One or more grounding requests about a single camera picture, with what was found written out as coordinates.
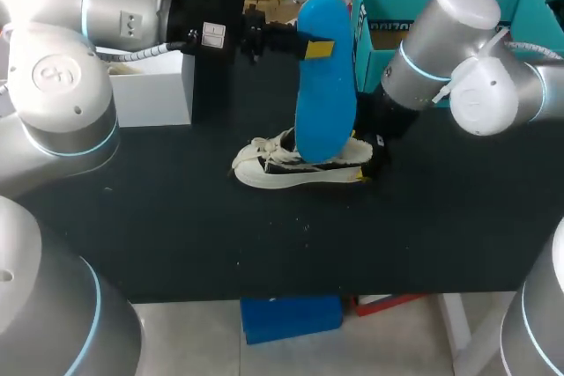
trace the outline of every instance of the shoe sole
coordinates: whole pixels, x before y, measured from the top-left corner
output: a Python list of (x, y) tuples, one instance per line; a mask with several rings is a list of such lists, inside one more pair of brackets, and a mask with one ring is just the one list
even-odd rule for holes
[(239, 181), (245, 185), (262, 189), (282, 189), (303, 184), (329, 182), (336, 184), (353, 184), (360, 182), (358, 175), (360, 166), (345, 169), (332, 169), (316, 173), (288, 173), (272, 175), (268, 173), (245, 172), (245, 166), (238, 166), (234, 172)]

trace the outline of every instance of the yellow tag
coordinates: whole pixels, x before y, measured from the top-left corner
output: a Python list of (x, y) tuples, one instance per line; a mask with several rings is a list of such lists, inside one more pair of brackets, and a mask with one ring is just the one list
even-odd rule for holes
[(362, 182), (366, 182), (366, 181), (370, 181), (370, 177), (368, 176), (364, 176), (364, 173), (362, 172), (362, 169), (359, 170), (359, 172), (356, 174), (356, 178), (357, 181), (362, 181)]
[(333, 54), (335, 41), (310, 41), (304, 59), (319, 59), (330, 57)]

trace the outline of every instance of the white cable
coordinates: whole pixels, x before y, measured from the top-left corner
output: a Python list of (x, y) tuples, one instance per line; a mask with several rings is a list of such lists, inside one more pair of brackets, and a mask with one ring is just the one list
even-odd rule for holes
[(11, 32), (14, 31), (14, 24), (11, 22), (2, 28), (2, 38), (10, 44)]
[(167, 43), (155, 46), (154, 48), (146, 48), (135, 53), (126, 53), (125, 55), (115, 55), (111, 53), (96, 52), (96, 55), (104, 62), (135, 62), (163, 55), (172, 50), (169, 50)]
[(524, 43), (524, 42), (521, 42), (521, 41), (507, 41), (505, 43), (505, 45), (508, 48), (515, 48), (515, 49), (519, 49), (519, 50), (527, 50), (527, 51), (530, 51), (530, 52), (539, 53), (540, 55), (546, 56), (550, 59), (562, 60), (562, 56), (560, 56), (558, 53), (553, 52), (549, 48), (543, 48), (542, 46), (538, 46), (536, 44)]

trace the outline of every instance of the white label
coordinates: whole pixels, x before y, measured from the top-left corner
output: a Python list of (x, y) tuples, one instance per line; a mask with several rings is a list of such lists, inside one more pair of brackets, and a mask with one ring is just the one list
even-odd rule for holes
[(226, 26), (204, 22), (204, 34), (218, 35), (220, 37), (223, 37), (226, 35)]
[(202, 45), (210, 48), (223, 48), (223, 37), (204, 34), (202, 37)]
[(202, 45), (210, 48), (223, 48), (226, 38), (226, 26), (204, 22), (204, 34), (202, 35)]

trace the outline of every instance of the red object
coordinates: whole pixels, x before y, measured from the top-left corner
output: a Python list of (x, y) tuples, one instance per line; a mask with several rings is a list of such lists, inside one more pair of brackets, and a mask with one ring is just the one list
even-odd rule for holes
[(408, 303), (415, 299), (425, 297), (426, 294), (410, 294), (410, 295), (393, 295), (386, 299), (375, 301), (374, 303), (359, 305), (356, 298), (352, 298), (352, 308), (355, 313), (360, 317), (368, 316), (369, 314), (378, 313), (382, 310), (399, 306), (403, 303)]

